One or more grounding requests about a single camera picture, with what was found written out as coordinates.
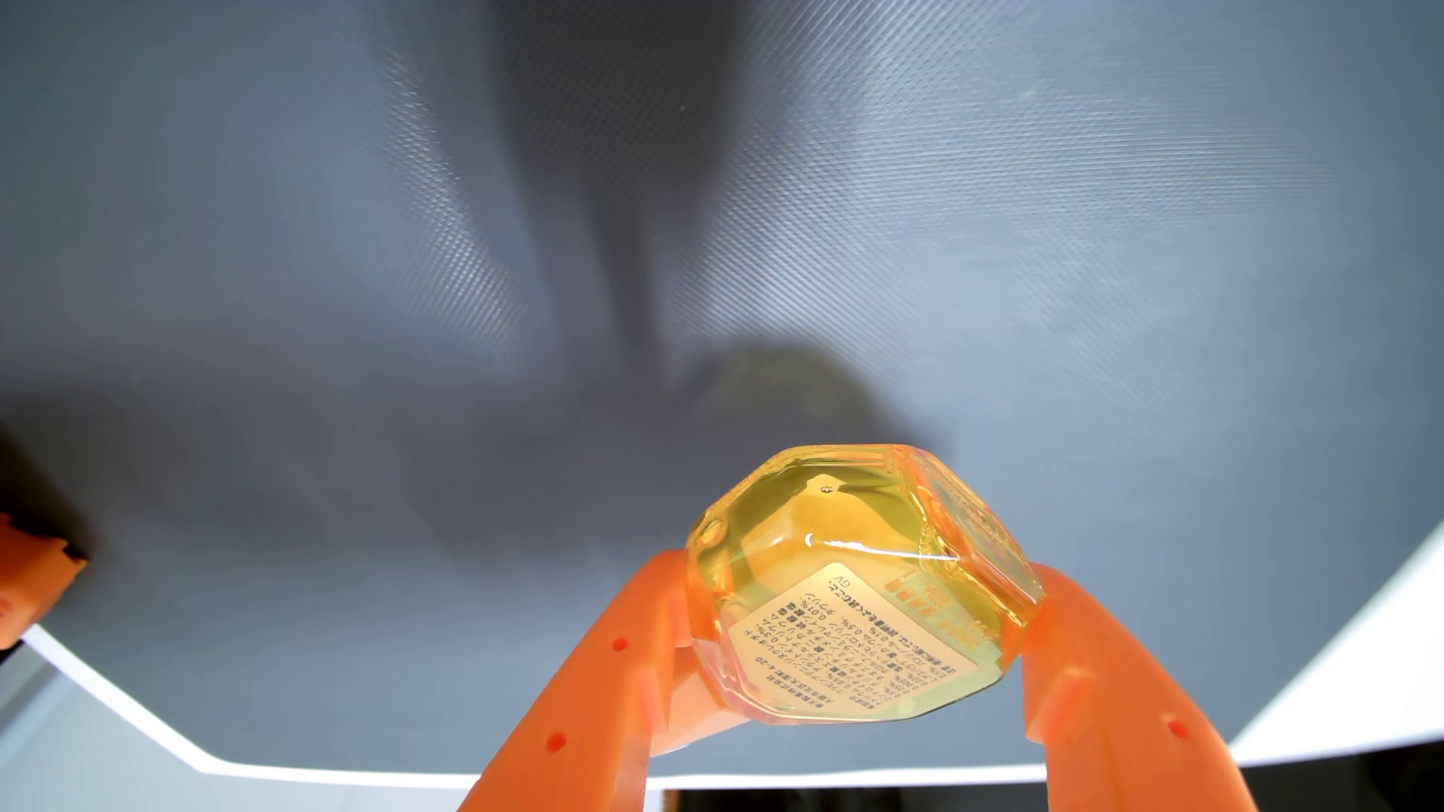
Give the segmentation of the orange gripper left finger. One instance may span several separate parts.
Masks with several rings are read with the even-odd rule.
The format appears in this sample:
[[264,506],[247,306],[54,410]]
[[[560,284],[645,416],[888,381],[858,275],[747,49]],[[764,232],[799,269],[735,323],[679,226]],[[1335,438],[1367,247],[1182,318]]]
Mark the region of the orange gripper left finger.
[[484,769],[461,811],[641,811],[669,730],[676,650],[690,642],[686,556],[622,585]]

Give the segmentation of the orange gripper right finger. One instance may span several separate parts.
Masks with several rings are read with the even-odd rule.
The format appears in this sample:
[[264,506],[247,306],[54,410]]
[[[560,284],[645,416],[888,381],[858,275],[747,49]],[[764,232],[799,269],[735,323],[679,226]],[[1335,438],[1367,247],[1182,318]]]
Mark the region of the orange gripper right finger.
[[1253,811],[1227,744],[1092,594],[1043,563],[1021,646],[1025,735],[1050,811]]

